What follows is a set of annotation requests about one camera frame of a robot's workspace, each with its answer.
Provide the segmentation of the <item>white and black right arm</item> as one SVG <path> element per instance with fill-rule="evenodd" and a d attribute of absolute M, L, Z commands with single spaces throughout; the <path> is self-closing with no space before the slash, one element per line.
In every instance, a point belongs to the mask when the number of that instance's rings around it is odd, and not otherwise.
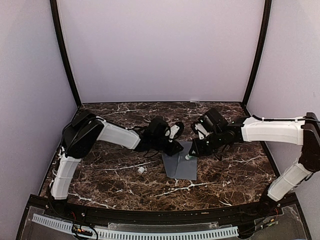
<path fill-rule="evenodd" d="M 211 108 L 191 124 L 197 138 L 192 140 L 189 157 L 216 154 L 221 147 L 235 143 L 260 142 L 273 159 L 268 142 L 294 144 L 301 147 L 301 155 L 265 190 L 255 213 L 266 217 L 289 191 L 307 181 L 320 170 L 320 121 L 313 112 L 293 118 L 265 118 L 243 116 L 228 122 L 215 108 Z"/>

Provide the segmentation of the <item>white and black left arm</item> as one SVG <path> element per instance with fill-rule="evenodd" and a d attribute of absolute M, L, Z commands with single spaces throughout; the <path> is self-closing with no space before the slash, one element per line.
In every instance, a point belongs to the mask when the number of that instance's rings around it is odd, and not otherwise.
<path fill-rule="evenodd" d="M 67 218 L 71 213 L 70 206 L 63 200 L 68 197 L 78 164 L 89 154 L 95 142 L 104 141 L 139 153 L 155 150 L 171 157 L 184 149 L 177 141 L 184 129 L 180 121 L 170 126 L 159 117 L 153 118 L 147 126 L 126 128 L 84 110 L 62 131 L 55 177 L 49 187 L 54 199 L 51 210 L 60 218 Z"/>

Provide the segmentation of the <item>white green glue stick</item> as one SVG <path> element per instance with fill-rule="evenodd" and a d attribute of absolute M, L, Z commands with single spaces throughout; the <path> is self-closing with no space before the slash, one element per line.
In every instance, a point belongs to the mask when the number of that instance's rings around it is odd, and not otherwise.
<path fill-rule="evenodd" d="M 191 159 L 193 159 L 193 156 L 190 156 L 189 154 L 187 154 L 184 158 L 185 158 L 186 160 L 191 160 Z"/>

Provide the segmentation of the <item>grey envelope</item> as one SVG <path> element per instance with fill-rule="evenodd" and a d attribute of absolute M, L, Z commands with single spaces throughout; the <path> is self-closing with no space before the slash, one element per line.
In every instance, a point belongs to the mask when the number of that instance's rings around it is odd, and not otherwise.
<path fill-rule="evenodd" d="M 185 159 L 185 156 L 188 155 L 192 142 L 180 141 L 180 143 L 184 147 L 183 151 L 173 156 L 168 156 L 165 153 L 162 153 L 162 161 L 166 176 L 171 179 L 196 181 L 198 159 L 196 157 L 193 157 L 191 160 Z"/>

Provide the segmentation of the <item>white glue stick cap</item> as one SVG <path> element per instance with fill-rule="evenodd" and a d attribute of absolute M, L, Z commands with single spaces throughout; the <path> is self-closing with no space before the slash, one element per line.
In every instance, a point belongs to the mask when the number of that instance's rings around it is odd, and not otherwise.
<path fill-rule="evenodd" d="M 139 174 L 143 174 L 145 171 L 146 171 L 146 169 L 145 169 L 144 167 L 140 167 L 140 168 L 137 170 L 137 172 L 138 172 Z"/>

